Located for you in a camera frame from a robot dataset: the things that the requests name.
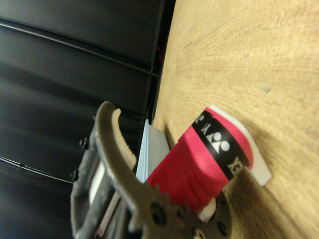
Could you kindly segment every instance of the screw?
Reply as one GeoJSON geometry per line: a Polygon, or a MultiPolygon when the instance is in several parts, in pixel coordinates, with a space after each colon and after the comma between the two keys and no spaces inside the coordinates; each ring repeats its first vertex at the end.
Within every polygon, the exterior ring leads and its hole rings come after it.
{"type": "Polygon", "coordinates": [[[89,148],[88,138],[84,138],[83,140],[80,140],[79,145],[82,147],[82,149],[88,149],[89,148]]]}
{"type": "Polygon", "coordinates": [[[199,228],[194,229],[193,235],[194,235],[194,239],[206,239],[205,234],[199,228]]]}

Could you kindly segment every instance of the black wall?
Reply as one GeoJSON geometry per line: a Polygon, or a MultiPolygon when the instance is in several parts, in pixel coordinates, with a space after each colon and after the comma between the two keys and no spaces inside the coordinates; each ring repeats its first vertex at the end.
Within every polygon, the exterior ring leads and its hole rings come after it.
{"type": "Polygon", "coordinates": [[[0,0],[0,238],[71,238],[72,184],[103,101],[138,155],[149,107],[160,0],[0,0]]]}

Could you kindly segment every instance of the dark background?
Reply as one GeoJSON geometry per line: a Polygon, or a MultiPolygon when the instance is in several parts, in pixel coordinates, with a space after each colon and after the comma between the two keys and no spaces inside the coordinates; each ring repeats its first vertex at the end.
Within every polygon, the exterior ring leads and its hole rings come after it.
{"type": "Polygon", "coordinates": [[[0,0],[1,239],[71,238],[72,184],[17,165],[69,180],[103,101],[122,110],[121,131],[138,156],[173,7],[163,0],[0,0]]]}

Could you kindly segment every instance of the wooden table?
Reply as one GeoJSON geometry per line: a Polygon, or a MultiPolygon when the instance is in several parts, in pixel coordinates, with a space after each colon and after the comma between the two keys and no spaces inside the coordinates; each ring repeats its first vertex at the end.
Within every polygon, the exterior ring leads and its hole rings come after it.
{"type": "Polygon", "coordinates": [[[319,1],[177,0],[154,126],[173,147],[207,104],[246,126],[273,175],[226,187],[231,238],[319,238],[319,1]]]}

